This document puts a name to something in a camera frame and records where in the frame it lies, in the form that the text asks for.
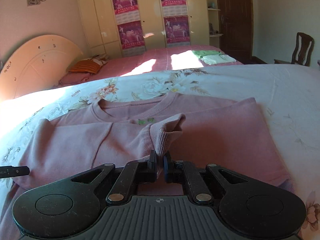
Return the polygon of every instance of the wooden door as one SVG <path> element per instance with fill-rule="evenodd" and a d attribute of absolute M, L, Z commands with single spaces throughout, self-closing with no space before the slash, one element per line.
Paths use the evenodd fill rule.
<path fill-rule="evenodd" d="M 252 0 L 218 0 L 220 48 L 246 64 L 252 56 Z"/>

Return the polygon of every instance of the folded green cloth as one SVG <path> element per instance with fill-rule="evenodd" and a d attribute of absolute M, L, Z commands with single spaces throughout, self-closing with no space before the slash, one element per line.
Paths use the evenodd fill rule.
<path fill-rule="evenodd" d="M 229 55 L 208 55 L 203 56 L 200 60 L 209 65 L 236 62 L 236 59 L 230 57 Z"/>
<path fill-rule="evenodd" d="M 222 52 L 216 50 L 193 50 L 192 53 L 195 54 L 198 59 L 208 55 L 222 55 Z"/>

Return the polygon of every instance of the headboard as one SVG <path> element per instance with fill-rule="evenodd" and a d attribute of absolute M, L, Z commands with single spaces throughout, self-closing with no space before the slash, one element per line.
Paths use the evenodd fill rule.
<path fill-rule="evenodd" d="M 58 35 L 27 41 L 11 55 L 0 73 L 0 102 L 50 89 L 81 58 L 79 47 Z"/>

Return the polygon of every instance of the metal rivet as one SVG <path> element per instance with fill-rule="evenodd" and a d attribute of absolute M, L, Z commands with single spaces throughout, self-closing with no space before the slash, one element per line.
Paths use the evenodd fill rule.
<path fill-rule="evenodd" d="M 206 193 L 201 193 L 196 196 L 196 199 L 199 201 L 209 201 L 211 200 L 211 196 Z"/>
<path fill-rule="evenodd" d="M 124 196 L 122 194 L 115 193 L 111 194 L 108 199 L 111 201 L 121 201 L 124 199 Z"/>

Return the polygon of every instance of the ribbed cuff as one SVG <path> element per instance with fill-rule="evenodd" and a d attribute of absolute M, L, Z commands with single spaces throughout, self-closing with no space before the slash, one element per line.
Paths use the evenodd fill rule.
<path fill-rule="evenodd" d="M 163 169 L 163 156 L 173 141 L 182 135 L 181 125 L 185 121 L 184 114 L 176 114 L 150 126 L 150 137 L 157 153 L 157 174 Z"/>

